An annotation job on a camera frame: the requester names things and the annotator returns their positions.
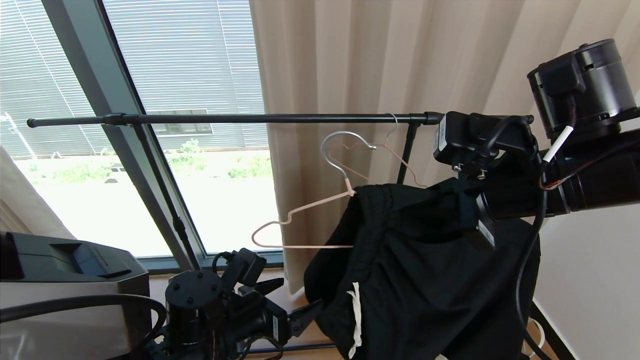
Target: white cable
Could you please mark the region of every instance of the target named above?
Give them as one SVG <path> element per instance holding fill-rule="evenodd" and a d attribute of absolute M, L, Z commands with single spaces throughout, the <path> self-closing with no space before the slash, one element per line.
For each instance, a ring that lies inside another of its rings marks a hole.
<path fill-rule="evenodd" d="M 356 320 L 355 328 L 353 329 L 353 345 L 349 349 L 349 358 L 353 358 L 356 354 L 356 348 L 362 345 L 362 308 L 360 307 L 360 285 L 357 282 L 353 283 L 353 291 L 347 291 L 347 294 L 351 295 L 353 301 L 353 316 Z"/>
<path fill-rule="evenodd" d="M 547 163 L 550 163 L 572 131 L 573 131 L 573 128 L 571 126 L 566 126 L 564 130 L 562 130 L 562 133 L 560 133 L 560 136 L 558 136 L 557 139 L 554 141 L 554 144 L 551 145 L 551 149 L 547 151 L 547 153 L 545 154 L 545 157 L 542 160 L 546 161 Z"/>
<path fill-rule="evenodd" d="M 530 322 L 533 322 L 536 327 L 538 328 L 538 330 L 540 331 L 540 341 L 538 342 L 538 347 L 542 348 L 542 346 L 545 344 L 546 342 L 546 338 L 545 338 L 545 330 L 542 328 L 542 325 L 540 325 L 540 323 L 536 320 L 536 319 L 532 319 L 529 318 Z M 522 344 L 522 353 L 525 354 L 526 356 L 529 356 L 529 358 L 532 358 L 533 355 L 535 355 L 536 353 L 533 352 L 533 350 L 530 350 L 529 352 L 524 352 L 524 343 Z"/>

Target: wall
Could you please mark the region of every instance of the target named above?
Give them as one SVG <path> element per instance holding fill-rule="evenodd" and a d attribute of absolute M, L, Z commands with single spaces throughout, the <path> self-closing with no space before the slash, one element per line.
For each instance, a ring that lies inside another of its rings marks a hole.
<path fill-rule="evenodd" d="M 260 281 L 273 279 L 276 277 L 283 277 L 282 269 L 266 269 L 263 271 Z M 149 280 L 150 295 L 153 299 L 156 299 L 164 304 L 164 290 L 168 284 L 168 276 L 156 276 Z M 280 307 L 291 312 L 293 309 L 304 306 L 307 301 L 304 294 L 299 293 L 290 295 L 287 289 L 287 282 L 284 286 L 277 289 L 273 293 L 268 295 L 269 299 L 278 304 Z M 323 344 L 331 343 L 324 334 L 318 329 L 316 323 L 312 323 L 309 328 L 299 338 L 291 338 L 287 346 L 295 345 L 309 345 L 309 344 Z M 269 343 L 259 341 L 256 342 L 252 348 L 273 348 Z M 264 359 L 269 354 L 261 354 L 256 356 L 249 356 L 247 359 Z M 322 350 L 304 350 L 295 352 L 284 353 L 283 359 L 296 359 L 296 360 L 339 360 L 342 357 L 335 349 L 322 349 Z"/>
<path fill-rule="evenodd" d="M 540 237 L 535 302 L 576 358 L 637 359 L 640 205 L 551 218 Z"/>

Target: black garment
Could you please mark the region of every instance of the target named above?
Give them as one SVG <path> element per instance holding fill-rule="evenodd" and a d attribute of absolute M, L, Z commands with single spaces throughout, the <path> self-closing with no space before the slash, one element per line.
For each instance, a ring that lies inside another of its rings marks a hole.
<path fill-rule="evenodd" d="M 353 282 L 360 285 L 362 346 L 353 359 L 449 360 L 520 358 L 523 335 L 514 300 L 517 263 L 531 226 L 496 224 L 496 249 L 476 250 L 464 237 L 425 235 L 438 224 L 407 206 L 437 196 L 396 184 L 356 189 L 327 245 L 305 271 L 309 302 L 325 301 L 316 322 L 348 359 L 355 319 Z M 522 279 L 529 315 L 540 247 Z"/>

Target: curtain fold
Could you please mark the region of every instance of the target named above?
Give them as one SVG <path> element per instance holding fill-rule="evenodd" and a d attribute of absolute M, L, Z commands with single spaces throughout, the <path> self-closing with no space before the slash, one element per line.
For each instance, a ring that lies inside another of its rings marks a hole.
<path fill-rule="evenodd" d="M 0 147 L 0 231 L 75 239 Z"/>
<path fill-rule="evenodd" d="M 526 75 L 581 44 L 615 38 L 632 89 L 640 87 L 640 3 L 584 1 L 293 1 L 251 0 L 268 113 L 479 112 L 533 114 L 548 145 Z M 381 143 L 390 124 L 271 124 L 268 127 L 280 218 L 344 191 L 338 171 L 320 157 L 331 132 L 351 130 Z M 406 125 L 389 138 L 401 153 Z M 333 145 L 353 144 L 337 136 Z M 419 182 L 451 176 L 432 155 L 433 128 L 422 126 L 410 165 Z M 335 155 L 377 183 L 395 182 L 399 162 L 384 150 Z M 355 184 L 365 182 L 350 176 Z M 406 184 L 414 184 L 408 174 Z M 347 199 L 304 211 L 283 226 L 284 243 L 321 245 Z M 285 251 L 292 293 L 312 250 Z"/>

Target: gray window frame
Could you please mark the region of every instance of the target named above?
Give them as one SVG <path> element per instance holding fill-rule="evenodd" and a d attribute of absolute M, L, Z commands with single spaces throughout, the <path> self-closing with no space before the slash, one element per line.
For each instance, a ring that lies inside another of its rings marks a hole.
<path fill-rule="evenodd" d="M 146 114 L 102 1 L 42 4 L 96 116 Z M 173 254 L 138 260 L 151 274 L 211 268 L 215 254 L 205 251 L 151 125 L 102 127 Z M 282 267 L 281 250 L 260 254 L 268 267 Z"/>

